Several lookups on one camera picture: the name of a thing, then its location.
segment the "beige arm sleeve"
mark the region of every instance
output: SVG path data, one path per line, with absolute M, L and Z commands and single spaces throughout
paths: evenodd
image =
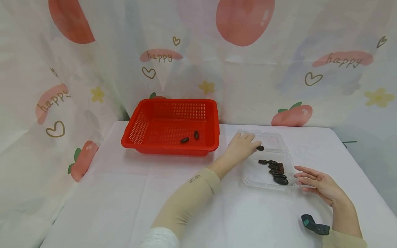
M 220 180 L 205 168 L 180 186 L 165 202 L 151 228 L 165 227 L 182 239 L 188 220 L 220 190 Z
M 362 238 L 349 236 L 343 233 L 330 231 L 330 234 L 323 236 L 323 248 L 367 248 L 368 245 Z

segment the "arm sleeve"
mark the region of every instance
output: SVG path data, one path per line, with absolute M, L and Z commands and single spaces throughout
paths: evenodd
M 196 173 L 165 202 L 141 247 L 178 247 L 189 219 L 219 190 L 220 180 L 215 172 L 205 168 Z
M 349 236 L 331 230 L 330 234 L 323 236 L 323 248 L 367 248 L 368 245 L 362 238 Z

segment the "white sleeve cuff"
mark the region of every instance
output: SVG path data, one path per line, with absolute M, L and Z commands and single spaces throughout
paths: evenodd
M 175 233 L 165 227 L 150 229 L 140 248 L 178 248 L 179 240 Z

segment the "clear plastic container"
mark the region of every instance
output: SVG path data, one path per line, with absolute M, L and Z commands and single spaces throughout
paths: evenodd
M 278 133 L 265 133 L 257 130 L 244 130 L 239 129 L 240 133 L 253 133 L 255 134 L 254 140 L 260 140 L 262 142 L 262 146 L 266 148 L 266 150 L 275 150 L 275 151 L 286 151 L 288 152 L 288 147 L 284 143 L 283 138 Z
M 272 145 L 271 148 L 279 149 L 265 149 L 257 151 L 248 159 L 242 162 L 242 180 L 248 186 L 269 188 L 275 190 L 286 190 L 296 186 L 296 179 L 294 178 L 295 170 L 293 168 L 293 160 L 281 135 L 278 133 L 264 133 L 260 131 L 239 130 L 239 132 L 250 132 L 255 134 L 254 140 L 262 141 L 262 145 L 268 148 L 267 145 Z M 284 175 L 287 176 L 288 185 L 280 185 L 273 180 L 273 176 L 269 173 L 269 164 L 262 165 L 258 160 L 274 160 L 284 164 Z

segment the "white table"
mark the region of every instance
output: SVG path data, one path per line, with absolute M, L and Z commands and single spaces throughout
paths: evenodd
M 397 243 L 397 218 L 331 129 L 221 125 L 217 151 L 179 158 L 124 149 L 126 125 L 114 123 L 42 248 L 139 247 L 167 198 L 217 158 L 238 128 L 279 133 L 295 164 L 330 174 L 350 196 L 369 247 Z M 321 247 L 321 238 L 303 227 L 300 216 L 308 213 L 331 225 L 325 203 L 299 190 L 248 187 L 239 173 L 235 168 L 223 179 L 221 193 L 189 223 L 181 247 Z

